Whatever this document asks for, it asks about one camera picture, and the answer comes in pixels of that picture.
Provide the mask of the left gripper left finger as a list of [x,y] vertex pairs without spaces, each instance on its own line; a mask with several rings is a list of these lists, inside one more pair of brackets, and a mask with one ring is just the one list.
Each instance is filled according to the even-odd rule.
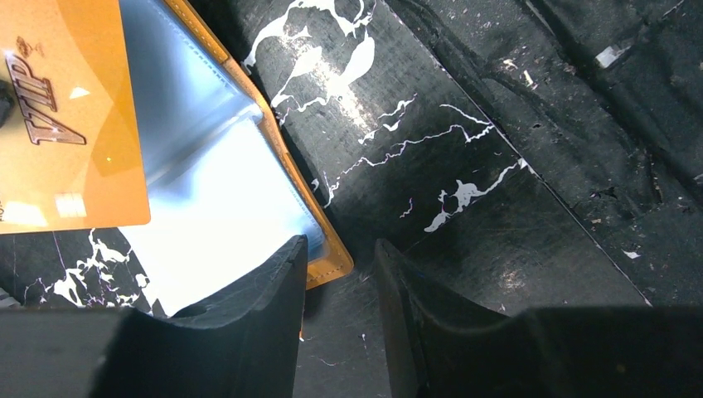
[[308,242],[171,318],[135,308],[4,309],[4,397],[289,397]]

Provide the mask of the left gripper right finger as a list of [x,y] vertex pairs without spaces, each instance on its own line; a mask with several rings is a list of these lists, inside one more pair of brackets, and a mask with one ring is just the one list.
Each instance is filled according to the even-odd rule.
[[515,316],[375,247],[394,397],[699,397],[699,307],[546,307]]

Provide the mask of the orange leather card holder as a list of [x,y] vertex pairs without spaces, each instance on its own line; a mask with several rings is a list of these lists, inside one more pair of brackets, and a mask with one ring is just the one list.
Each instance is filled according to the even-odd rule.
[[308,240],[308,288],[349,274],[263,95],[191,4],[119,7],[151,214],[122,234],[157,313],[218,292],[296,235]]

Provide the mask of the orange credit card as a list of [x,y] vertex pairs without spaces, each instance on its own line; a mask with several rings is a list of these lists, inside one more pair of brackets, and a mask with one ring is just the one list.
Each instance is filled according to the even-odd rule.
[[1,4],[1,232],[150,220],[120,6]]

